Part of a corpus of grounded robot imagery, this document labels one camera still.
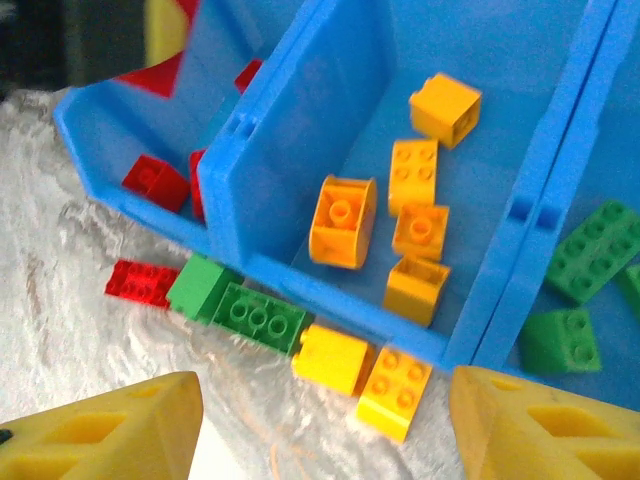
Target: toy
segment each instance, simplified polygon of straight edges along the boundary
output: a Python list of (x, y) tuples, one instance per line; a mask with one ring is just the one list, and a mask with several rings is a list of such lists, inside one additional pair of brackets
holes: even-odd
[(433, 205), (436, 198), (436, 140), (398, 140), (391, 153), (389, 215), (396, 217), (404, 203)]
[(186, 480), (202, 414), (197, 375), (180, 372), (13, 420), (0, 478)]
[(193, 254), (167, 293), (167, 300), (172, 310), (208, 325), (227, 286), (242, 281), (243, 277), (233, 270)]
[(189, 196), (189, 182), (167, 162), (149, 155), (140, 155), (122, 186), (174, 213)]
[(640, 252), (640, 217), (608, 201), (556, 248), (546, 283), (582, 305)]
[(478, 367), (455, 369), (449, 411), (470, 480), (638, 478), (637, 412)]
[(356, 417), (402, 443), (431, 370), (409, 355), (383, 348), (358, 400)]
[(291, 359), (293, 372), (345, 395), (360, 395), (375, 350), (363, 340), (311, 325), (300, 335), (300, 352)]
[(118, 260), (104, 293), (166, 310), (169, 302), (165, 295), (178, 273), (174, 268)]
[(598, 346), (584, 309), (531, 315), (518, 339), (522, 367), (532, 373), (599, 372)]
[(393, 234), (393, 251), (439, 261), (448, 220), (449, 207), (405, 203)]
[(367, 258), (376, 216), (376, 182), (329, 175), (322, 184), (309, 235), (316, 263), (358, 269)]
[(437, 73), (409, 98), (411, 124), (453, 148), (478, 124), (481, 100), (479, 91)]
[(414, 255), (393, 267), (383, 305), (398, 315), (429, 326), (451, 269)]
[(287, 356), (298, 351), (313, 315), (269, 295), (230, 283), (213, 323)]

